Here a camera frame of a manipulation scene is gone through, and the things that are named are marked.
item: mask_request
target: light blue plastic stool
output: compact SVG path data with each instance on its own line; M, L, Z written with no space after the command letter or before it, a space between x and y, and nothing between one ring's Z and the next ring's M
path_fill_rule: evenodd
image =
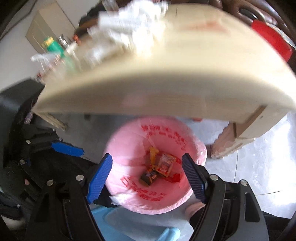
M100 206L91 211L104 239L106 241L135 241L125 234L117 231L106 221L107 214L110 214L112 211L114 211L114 209L116 208ZM156 241L176 241L180 237L180 234L181 232L178 228L168 227Z

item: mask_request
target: pink plastic bag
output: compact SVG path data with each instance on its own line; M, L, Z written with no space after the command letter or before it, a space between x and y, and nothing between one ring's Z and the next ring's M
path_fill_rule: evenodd
M124 196L121 205L133 212L160 214L182 205L192 194L190 184L177 162L172 172L180 173L180 182L158 178L151 186L139 183L145 172L147 151L154 146L180 160L185 153L199 165L205 164L207 150L192 130L175 118L143 117L122 126L107 143L105 153L113 157L113 167L106 180L112 196Z

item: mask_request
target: silver bolt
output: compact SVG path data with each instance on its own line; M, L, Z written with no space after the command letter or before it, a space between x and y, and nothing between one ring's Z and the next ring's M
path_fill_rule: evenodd
M76 176L76 180L77 181L82 181L84 179L84 176L83 175L77 175Z
M246 180L241 180L241 184L243 185L243 186L247 186L248 185L248 182L246 181Z
M210 175L210 179L212 179L213 181L217 181L218 180L218 176L215 174Z
M53 180L48 180L48 181L46 182L46 185L48 185L48 186L52 186L53 183L54 183Z

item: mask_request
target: wooden table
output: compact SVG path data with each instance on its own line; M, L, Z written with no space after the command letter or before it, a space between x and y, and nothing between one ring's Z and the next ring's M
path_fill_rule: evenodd
M226 156L296 109L296 79L249 26L209 5L170 5L163 39L149 56L123 55L91 71L47 80L33 111L172 115L228 120L212 145Z

